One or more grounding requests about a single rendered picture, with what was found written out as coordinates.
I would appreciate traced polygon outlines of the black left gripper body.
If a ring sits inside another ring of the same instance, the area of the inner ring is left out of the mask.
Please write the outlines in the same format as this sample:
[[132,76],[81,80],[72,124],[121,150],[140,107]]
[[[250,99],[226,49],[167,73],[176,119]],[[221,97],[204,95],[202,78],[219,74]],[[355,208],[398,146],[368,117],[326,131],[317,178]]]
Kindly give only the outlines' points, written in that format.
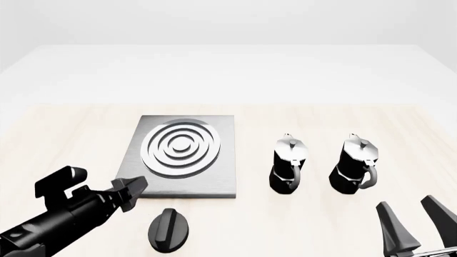
[[133,209],[136,201],[131,200],[131,194],[124,185],[124,178],[114,179],[111,182],[111,185],[113,186],[113,190],[116,195],[120,198],[119,206],[121,207],[121,210],[126,213],[127,211]]

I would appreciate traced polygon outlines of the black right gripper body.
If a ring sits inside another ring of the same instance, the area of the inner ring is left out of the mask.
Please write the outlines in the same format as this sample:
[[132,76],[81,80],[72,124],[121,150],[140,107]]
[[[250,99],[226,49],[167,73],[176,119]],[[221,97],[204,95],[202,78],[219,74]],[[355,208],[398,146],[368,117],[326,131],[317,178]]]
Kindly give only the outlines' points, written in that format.
[[418,253],[413,251],[404,251],[386,254],[384,257],[457,257],[457,246]]

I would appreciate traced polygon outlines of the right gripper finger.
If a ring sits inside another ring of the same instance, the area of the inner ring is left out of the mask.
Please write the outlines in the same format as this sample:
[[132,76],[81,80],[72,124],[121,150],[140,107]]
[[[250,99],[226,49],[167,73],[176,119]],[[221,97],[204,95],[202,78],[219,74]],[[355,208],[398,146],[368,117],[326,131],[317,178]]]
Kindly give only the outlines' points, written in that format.
[[376,206],[383,236],[383,252],[413,252],[421,246],[385,201]]
[[444,247],[457,247],[457,215],[432,195],[425,196],[421,205],[436,227]]

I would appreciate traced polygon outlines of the round black stove knob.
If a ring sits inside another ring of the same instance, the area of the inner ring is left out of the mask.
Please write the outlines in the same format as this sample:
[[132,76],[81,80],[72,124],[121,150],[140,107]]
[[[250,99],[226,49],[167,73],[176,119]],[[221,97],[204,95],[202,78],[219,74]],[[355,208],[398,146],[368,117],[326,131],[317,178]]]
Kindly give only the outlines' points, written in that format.
[[165,208],[151,222],[147,236],[154,250],[172,253],[185,244],[189,231],[189,223],[181,213],[173,208]]

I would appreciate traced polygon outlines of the grey stove plate with rings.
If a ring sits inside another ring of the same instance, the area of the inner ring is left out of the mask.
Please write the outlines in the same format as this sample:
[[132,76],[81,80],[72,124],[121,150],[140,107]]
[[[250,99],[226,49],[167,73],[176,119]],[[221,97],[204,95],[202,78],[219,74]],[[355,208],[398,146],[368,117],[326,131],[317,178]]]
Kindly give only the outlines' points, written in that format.
[[235,198],[232,115],[143,115],[118,173],[143,176],[143,198]]

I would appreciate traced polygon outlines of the black moka pot silver lid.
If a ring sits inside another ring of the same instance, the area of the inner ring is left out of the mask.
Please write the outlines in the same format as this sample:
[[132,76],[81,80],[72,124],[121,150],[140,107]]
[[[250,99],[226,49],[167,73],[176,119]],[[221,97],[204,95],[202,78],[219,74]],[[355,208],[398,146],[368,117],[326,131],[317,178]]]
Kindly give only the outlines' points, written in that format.
[[301,169],[308,156],[308,147],[291,134],[285,133],[273,150],[269,186],[276,193],[292,194],[301,182]]
[[375,186],[378,157],[378,148],[370,141],[350,134],[343,142],[338,163],[328,177],[330,185],[339,193],[348,195]]

